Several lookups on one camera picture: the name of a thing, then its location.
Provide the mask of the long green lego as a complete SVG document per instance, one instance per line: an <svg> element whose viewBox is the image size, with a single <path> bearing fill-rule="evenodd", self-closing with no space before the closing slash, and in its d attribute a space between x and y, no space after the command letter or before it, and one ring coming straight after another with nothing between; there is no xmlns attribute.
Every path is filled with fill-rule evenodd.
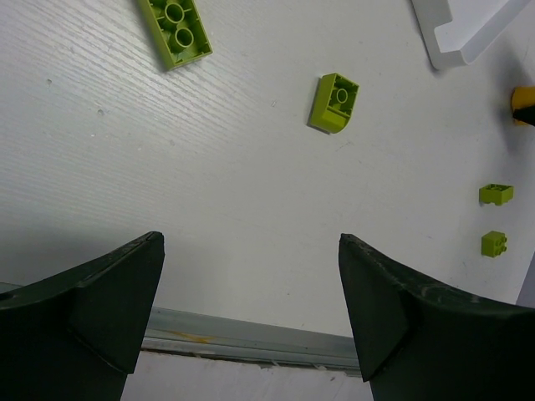
<svg viewBox="0 0 535 401"><path fill-rule="evenodd" d="M209 38L193 0L140 0L138 4L166 70L212 54Z"/></svg>

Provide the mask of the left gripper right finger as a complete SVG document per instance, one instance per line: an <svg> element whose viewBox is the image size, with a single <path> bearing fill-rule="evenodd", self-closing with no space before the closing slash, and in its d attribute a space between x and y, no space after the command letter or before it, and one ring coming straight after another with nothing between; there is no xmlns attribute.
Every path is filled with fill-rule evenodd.
<svg viewBox="0 0 535 401"><path fill-rule="evenodd" d="M451 287L350 234L339 273L374 399L533 399L531 308Z"/></svg>

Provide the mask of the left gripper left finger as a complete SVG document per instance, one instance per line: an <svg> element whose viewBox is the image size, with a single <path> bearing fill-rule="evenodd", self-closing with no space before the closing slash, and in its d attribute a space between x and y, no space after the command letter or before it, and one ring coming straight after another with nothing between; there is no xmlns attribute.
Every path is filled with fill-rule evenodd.
<svg viewBox="0 0 535 401"><path fill-rule="evenodd" d="M119 400L135 371L165 259L152 231L1 294L3 400Z"/></svg>

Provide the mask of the yellow oval lego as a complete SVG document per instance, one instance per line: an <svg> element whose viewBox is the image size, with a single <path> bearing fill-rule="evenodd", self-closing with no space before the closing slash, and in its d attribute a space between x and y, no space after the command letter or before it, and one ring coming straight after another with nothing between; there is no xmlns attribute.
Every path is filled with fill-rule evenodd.
<svg viewBox="0 0 535 401"><path fill-rule="evenodd" d="M521 109L528 106L534 106L534 87L533 86L518 86L512 91L512 97L511 97L511 111L515 109Z"/></svg>

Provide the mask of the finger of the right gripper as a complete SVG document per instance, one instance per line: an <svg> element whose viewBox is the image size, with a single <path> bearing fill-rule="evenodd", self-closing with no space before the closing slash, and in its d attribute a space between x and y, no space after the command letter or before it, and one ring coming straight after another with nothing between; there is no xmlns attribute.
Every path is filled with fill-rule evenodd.
<svg viewBox="0 0 535 401"><path fill-rule="evenodd" d="M519 125L535 125L535 106L515 109L512 113L514 122Z"/></svg>

